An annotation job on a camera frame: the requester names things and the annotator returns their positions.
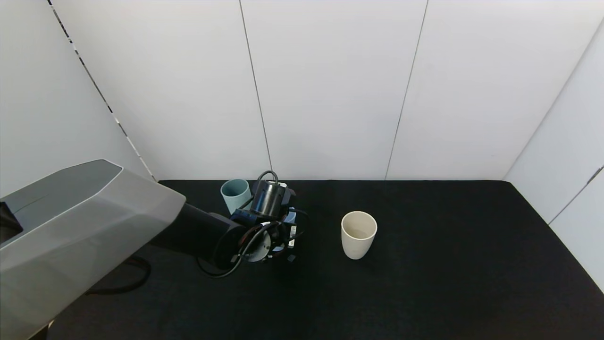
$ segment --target black cable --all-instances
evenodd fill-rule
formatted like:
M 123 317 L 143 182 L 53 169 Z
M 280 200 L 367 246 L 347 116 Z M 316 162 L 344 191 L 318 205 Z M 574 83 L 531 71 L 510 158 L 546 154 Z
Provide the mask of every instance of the black cable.
M 274 178 L 275 184 L 279 184 L 279 178 L 277 177 L 277 174 L 273 170 L 267 170 L 265 172 L 262 172 L 262 175 L 258 176 L 257 181 L 261 180 L 262 177 L 264 177 L 266 174 L 272 174 L 272 178 Z
M 241 204 L 241 207 L 239 207 L 239 209 L 243 209 L 243 207 L 245 207 L 246 205 L 249 204 L 249 202 L 251 202 L 254 199 L 254 195 L 252 195 L 252 197 L 249 198 L 249 200 L 245 201 L 244 204 Z
M 306 217 L 306 221 L 310 224 L 310 216 L 308 215 L 308 213 L 306 211 L 294 209 L 294 208 L 289 208 L 289 211 L 293 211 L 296 214 L 304 215 L 304 217 Z M 286 239 L 285 243 L 287 244 L 291 240 L 295 240 L 296 238 L 298 238 L 300 235 L 302 235 L 306 231 L 306 228 L 304 228 L 304 230 L 302 230 L 300 233 L 296 232 L 296 234 L 293 237 Z
M 140 286 L 145 284 L 145 282 L 147 282 L 147 280 L 149 279 L 149 276 L 151 276 L 151 264 L 142 257 L 132 255 L 126 261 L 124 261 L 122 264 L 127 264 L 129 266 L 134 266 L 134 267 L 143 269 L 143 271 L 145 272 L 145 275 L 142 278 L 140 278 L 138 281 L 135 281 L 134 283 L 128 284 L 126 286 L 117 287 L 117 288 L 89 289 L 86 291 L 86 293 L 84 293 L 84 295 L 115 295 L 115 294 L 131 292 L 131 291 L 135 290 L 136 288 L 139 288 Z
M 245 246 L 245 248 L 243 249 L 243 251 L 241 253 L 239 253 L 239 258 L 237 259 L 237 262 L 235 262 L 235 265 L 233 266 L 233 268 L 231 268 L 229 271 L 222 273 L 222 274 L 214 274 L 214 273 L 210 273 L 207 270 L 205 270 L 202 266 L 201 263 L 199 262 L 199 258 L 195 258 L 197 265 L 199 266 L 199 268 L 201 269 L 201 271 L 206 274 L 208 277 L 212 278 L 212 279 L 219 279 L 219 278 L 223 278 L 226 276 L 231 275 L 236 269 L 237 267 L 239 267 L 239 264 L 241 264 L 241 261 L 243 260 L 243 257 L 245 257 L 245 255 L 248 253 L 249 248 L 251 247 L 251 245 L 254 243 L 254 241 L 260 237 L 260 235 L 263 235 L 264 232 L 269 229 L 270 227 L 272 227 L 274 225 L 274 223 L 268 223 L 268 222 L 264 222 L 267 223 L 266 225 L 264 225 L 253 237 L 252 239 L 249 241 L 249 243 Z

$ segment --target white cup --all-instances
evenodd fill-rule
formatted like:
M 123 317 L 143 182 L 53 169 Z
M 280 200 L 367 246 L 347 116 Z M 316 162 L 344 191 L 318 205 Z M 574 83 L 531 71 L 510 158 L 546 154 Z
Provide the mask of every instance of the white cup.
M 351 211 L 342 217 L 342 248 L 346 256 L 358 260 L 365 256 L 378 232 L 378 223 L 366 212 Z

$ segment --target cup rim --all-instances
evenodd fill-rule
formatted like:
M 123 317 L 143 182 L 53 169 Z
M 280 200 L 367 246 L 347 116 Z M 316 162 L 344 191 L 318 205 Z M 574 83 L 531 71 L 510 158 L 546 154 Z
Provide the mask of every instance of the cup rim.
M 375 228 L 375 230 L 373 231 L 373 233 L 370 236 L 365 237 L 365 238 L 356 238 L 356 237 L 353 237 L 350 234 L 348 234 L 348 232 L 346 231 L 346 229 L 344 229 L 344 219 L 346 218 L 346 216 L 348 216 L 350 214 L 354 214 L 355 212 L 360 212 L 362 214 L 365 214 L 365 215 L 369 216 L 371 218 L 371 220 L 373 221 L 373 224 L 375 224 L 376 228 Z M 374 237 L 376 235 L 376 233 L 378 232 L 378 223 L 376 222 L 376 219 L 373 218 L 373 216 L 371 216 L 370 214 L 368 214 L 368 213 L 366 213 L 364 211 L 359 211 L 359 210 L 351 211 L 348 214 L 344 215 L 344 217 L 342 217 L 342 222 L 340 222 L 340 225 L 342 227 L 342 231 L 346 234 L 346 236 L 352 238 L 353 240 L 358 240 L 358 241 L 369 240 L 370 238 Z
M 245 190 L 244 190 L 244 191 L 242 191 L 242 192 L 241 192 L 241 194 L 237 194 L 237 195 L 235 195 L 235 196 L 230 196 L 230 195 L 225 194 L 225 193 L 224 193 L 224 191 L 223 191 L 223 189 L 224 189 L 225 185 L 227 185 L 227 184 L 229 184 L 229 183 L 231 183 L 231 182 L 234 182 L 234 181 L 244 181 L 244 182 L 245 182 L 245 185 L 246 185 Z M 234 178 L 234 179 L 232 179 L 232 180 L 228 180 L 228 181 L 226 181 L 225 183 L 222 183 L 222 185 L 220 186 L 220 194 L 222 194 L 222 195 L 223 195 L 223 196 L 225 196 L 225 197 L 239 197 L 239 196 L 241 196 L 241 195 L 245 194 L 245 193 L 248 191 L 248 189 L 249 189 L 249 183 L 248 183 L 248 181 L 246 181 L 246 180 L 244 180 L 244 179 L 242 179 L 242 178 Z

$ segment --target black tablecloth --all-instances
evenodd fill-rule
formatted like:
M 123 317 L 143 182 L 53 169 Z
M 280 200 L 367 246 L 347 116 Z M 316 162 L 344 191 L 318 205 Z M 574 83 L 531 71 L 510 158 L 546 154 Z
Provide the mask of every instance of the black tablecloth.
M 211 280 L 191 257 L 145 246 L 145 286 L 81 297 L 50 339 L 604 339 L 604 295 L 509 183 L 286 182 L 312 217 L 293 263 Z M 222 183 L 163 182 L 226 214 Z M 340 239 L 355 210 L 378 224 L 357 261 Z

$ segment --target white wall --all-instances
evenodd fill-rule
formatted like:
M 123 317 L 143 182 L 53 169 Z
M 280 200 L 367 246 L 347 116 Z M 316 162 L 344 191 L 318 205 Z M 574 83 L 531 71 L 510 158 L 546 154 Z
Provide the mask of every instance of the white wall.
M 237 0 L 53 5 L 158 180 L 270 168 Z
M 549 223 L 603 164 L 601 24 L 575 72 L 505 179 Z
M 158 179 L 502 179 L 604 16 L 430 0 L 413 62 L 425 0 L 241 4 L 54 0 Z
M 604 292 L 604 172 L 550 226 Z
M 426 1 L 242 7 L 273 169 L 384 179 Z
M 502 179 L 604 1 L 430 0 L 388 179 Z
M 100 158 L 150 179 L 48 3 L 0 1 L 0 197 Z

